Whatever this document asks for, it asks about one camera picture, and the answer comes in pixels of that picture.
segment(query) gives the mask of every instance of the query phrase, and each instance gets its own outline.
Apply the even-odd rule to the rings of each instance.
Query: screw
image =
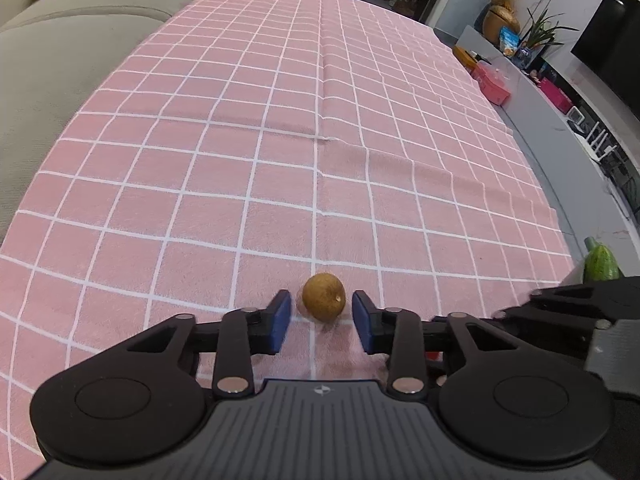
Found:
[[[598,330],[608,330],[612,326],[613,325],[611,324],[611,322],[608,319],[599,319],[599,320],[596,321],[596,328]]]
[[[228,394],[239,394],[249,387],[249,382],[242,377],[225,377],[218,381],[218,389]]]
[[[400,377],[391,386],[401,394],[416,394],[424,388],[424,383],[415,377]]]

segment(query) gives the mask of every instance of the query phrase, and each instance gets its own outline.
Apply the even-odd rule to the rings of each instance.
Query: ribbed gray surface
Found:
[[[598,374],[607,390],[640,397],[640,320],[621,319],[594,330],[584,368]]]
[[[331,390],[318,394],[322,385]],[[487,428],[499,431],[499,428]],[[611,480],[593,463],[527,473],[452,444],[429,410],[385,396],[376,382],[269,381],[227,401],[183,448],[146,465],[87,471],[50,463],[37,480]]]

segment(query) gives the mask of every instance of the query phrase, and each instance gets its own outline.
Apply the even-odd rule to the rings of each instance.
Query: blue glass vase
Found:
[[[521,46],[513,55],[511,61],[520,70],[526,70],[533,61],[533,51],[528,46]]]

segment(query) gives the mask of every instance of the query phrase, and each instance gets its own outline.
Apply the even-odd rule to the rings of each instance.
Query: brown round fruit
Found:
[[[302,288],[302,302],[318,321],[331,322],[344,309],[344,286],[334,275],[320,272],[306,280]]]

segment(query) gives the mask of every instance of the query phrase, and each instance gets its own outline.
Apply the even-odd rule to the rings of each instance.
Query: green vegetable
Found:
[[[584,261],[585,282],[616,280],[619,277],[620,272],[616,257],[607,246],[597,244],[589,251]]]

